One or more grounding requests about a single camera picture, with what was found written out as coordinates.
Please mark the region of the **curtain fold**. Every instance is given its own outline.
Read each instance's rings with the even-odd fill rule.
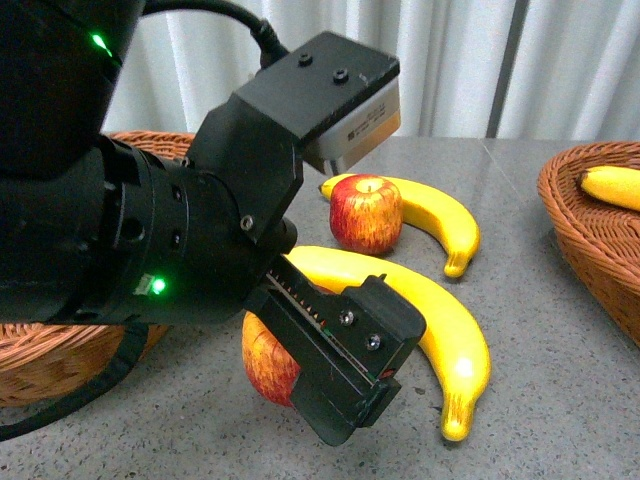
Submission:
[[[483,137],[517,0],[242,0],[295,49],[333,30],[400,59],[397,135]],[[498,138],[640,140],[640,0],[530,0]],[[259,68],[205,12],[141,19],[106,131],[198,129]]]

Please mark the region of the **red apple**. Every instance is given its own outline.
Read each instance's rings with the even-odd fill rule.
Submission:
[[[376,175],[352,175],[333,187],[331,233],[347,250],[385,253],[402,230],[402,196],[394,183]]]
[[[300,366],[253,313],[242,324],[242,361],[253,387],[267,400],[290,407]]]

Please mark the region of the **black metal bracket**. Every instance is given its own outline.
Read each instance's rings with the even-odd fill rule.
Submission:
[[[246,307],[300,365],[291,403],[329,445],[373,425],[425,331],[422,315],[381,278],[324,293],[284,257]]]
[[[187,156],[226,185],[259,244],[302,185],[303,160],[318,168],[307,146],[399,71],[396,58],[324,32],[209,112]]]

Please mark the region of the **woven basket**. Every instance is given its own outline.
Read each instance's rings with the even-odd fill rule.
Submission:
[[[601,202],[580,189],[580,173],[596,165],[640,169],[640,143],[592,143],[561,152],[540,171],[538,192],[565,259],[640,346],[640,213]]]
[[[113,138],[173,159],[193,135],[147,131]],[[153,325],[143,356],[167,331]],[[122,338],[121,326],[0,324],[0,407],[23,406],[65,395],[100,373]]]

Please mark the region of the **yellow banana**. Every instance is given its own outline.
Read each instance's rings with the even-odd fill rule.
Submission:
[[[333,187],[344,174],[320,185],[320,192],[331,199]],[[422,183],[402,178],[385,177],[400,190],[403,221],[433,235],[447,252],[444,266],[448,277],[460,277],[480,247],[480,227],[464,205],[446,193]]]
[[[369,275],[385,282],[411,302],[427,322],[419,342],[442,387],[442,435],[460,441],[473,423],[477,399],[491,375],[489,348],[471,313],[434,281],[396,263],[333,248],[299,246],[291,261],[316,285],[340,293]]]
[[[592,197],[640,212],[640,170],[614,165],[588,168],[580,187]]]

